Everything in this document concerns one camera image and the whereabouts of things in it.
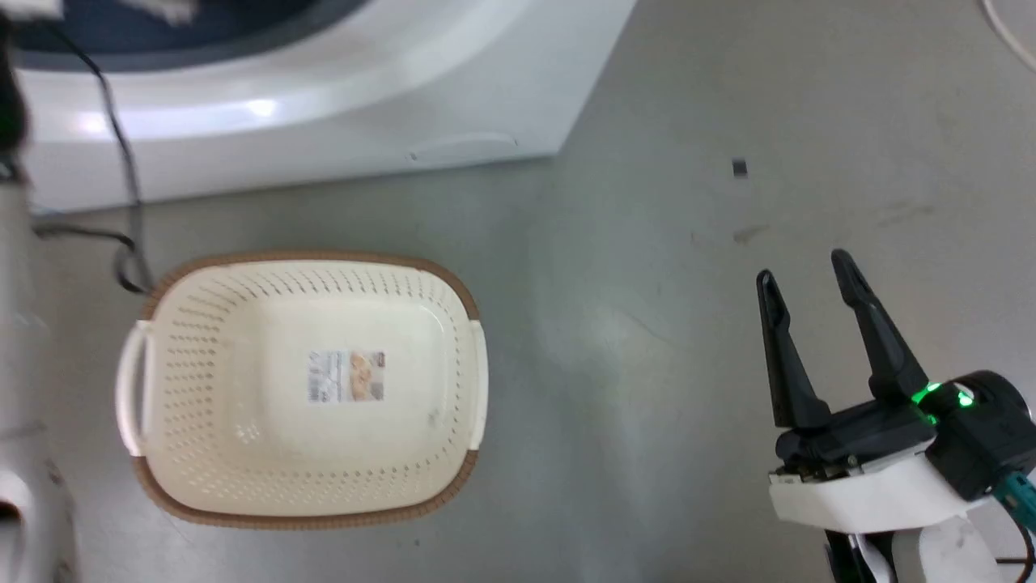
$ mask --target basket handle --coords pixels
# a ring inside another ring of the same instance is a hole
[[[126,342],[122,345],[122,356],[119,357],[119,368],[115,375],[115,419],[119,427],[119,435],[122,443],[130,450],[134,458],[144,455],[144,438],[140,435],[140,426],[137,424],[137,400],[136,381],[137,363],[140,360],[140,353],[145,348],[151,323],[139,321]]]
[[[474,357],[478,365],[478,402],[474,404],[474,431],[471,432],[469,449],[479,449],[482,437],[486,434],[486,415],[489,410],[489,355],[486,352],[486,332],[482,323],[471,321],[471,331],[474,333]]]

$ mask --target teal connector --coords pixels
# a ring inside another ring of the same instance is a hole
[[[1007,475],[992,491],[994,497],[1030,532],[1036,531],[1036,487],[1021,472]]]

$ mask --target cable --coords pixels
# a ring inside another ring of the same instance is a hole
[[[100,95],[105,104],[105,112],[108,115],[108,122],[112,127],[112,133],[115,135],[115,140],[118,142],[119,150],[122,154],[122,170],[125,177],[126,190],[130,193],[130,208],[127,209],[130,234],[125,235],[115,231],[90,229],[65,224],[45,224],[35,227],[33,230],[42,238],[77,235],[118,240],[122,243],[122,246],[115,253],[114,267],[116,280],[123,289],[131,291],[133,294],[147,294],[154,284],[154,278],[151,274],[151,269],[147,264],[144,254],[144,201],[141,198],[140,175],[137,171],[137,159],[133,148],[130,147],[130,141],[126,140],[125,134],[122,132],[122,124],[119,123],[112,87],[108,83],[108,78],[105,77],[100,67],[97,66],[97,63],[93,62],[93,59],[83,52],[60,28],[48,25],[47,29],[83,61],[83,64],[96,77],[97,84],[100,86]],[[131,260],[133,260],[137,270],[136,283],[126,275],[126,264]]]
[[[1018,532],[1021,533],[1021,540],[1026,543],[1026,558],[997,559],[997,564],[1025,565],[1021,567],[1021,575],[1019,575],[1017,579],[1017,583],[1025,583],[1026,581],[1029,581],[1029,577],[1033,574],[1033,565],[1036,564],[1036,548],[1033,547],[1033,538],[1032,534],[1029,533],[1029,529],[1018,521],[1014,521],[1014,526],[1018,527]]]
[[[1026,66],[1030,70],[1036,72],[1036,57],[1026,49],[1025,45],[1011,32],[1007,25],[1004,24],[1003,19],[1000,18],[1000,12],[997,10],[997,6],[992,3],[994,0],[982,0],[982,8],[985,10],[985,18],[989,19],[989,24],[992,26],[992,30],[997,32],[1000,39],[1007,45],[1007,47],[1021,59],[1021,62],[1026,63]]]

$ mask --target black cable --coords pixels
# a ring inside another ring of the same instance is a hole
[[[100,67],[97,66],[97,63],[93,62],[93,59],[83,52],[60,28],[54,25],[48,25],[47,28],[73,54],[83,61],[83,64],[96,77],[97,83],[100,86],[100,95],[105,104],[105,112],[108,115],[108,122],[112,127],[112,133],[115,135],[115,139],[119,144],[119,150],[122,153],[122,170],[125,177],[126,190],[130,193],[130,208],[127,209],[130,234],[125,235],[115,231],[89,229],[65,224],[45,224],[35,227],[33,230],[35,230],[37,235],[45,238],[49,236],[78,235],[118,240],[122,243],[122,246],[115,253],[116,280],[123,289],[131,291],[133,294],[147,294],[154,284],[154,278],[151,275],[151,269],[144,255],[144,201],[141,198],[140,175],[137,171],[137,159],[133,148],[130,147],[130,141],[126,140],[125,134],[122,132],[122,124],[119,123],[112,87],[108,83],[108,78],[105,77]],[[131,260],[133,260],[137,269],[138,279],[136,283],[126,274],[126,265]]]
[[[1029,581],[1029,577],[1033,574],[1033,565],[1036,564],[1036,548],[1033,547],[1033,537],[1032,534],[1030,534],[1029,529],[1023,526],[1023,524],[1018,521],[1014,521],[1014,526],[1018,527],[1018,532],[1021,533],[1021,540],[1025,541],[1026,558],[997,559],[997,564],[1025,565],[1021,567],[1021,575],[1018,576],[1018,583],[1025,583],[1026,581]]]

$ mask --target white cable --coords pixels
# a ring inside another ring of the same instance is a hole
[[[992,29],[997,31],[1000,35],[1001,40],[1007,45],[1007,47],[1021,59],[1021,62],[1026,63],[1026,66],[1030,70],[1036,72],[1036,57],[1026,49],[1025,45],[1014,34],[1011,33],[1007,25],[1000,18],[1000,12],[997,11],[997,6],[992,3],[994,0],[982,0],[982,8],[985,9],[985,16],[989,19],[989,24],[992,25]]]

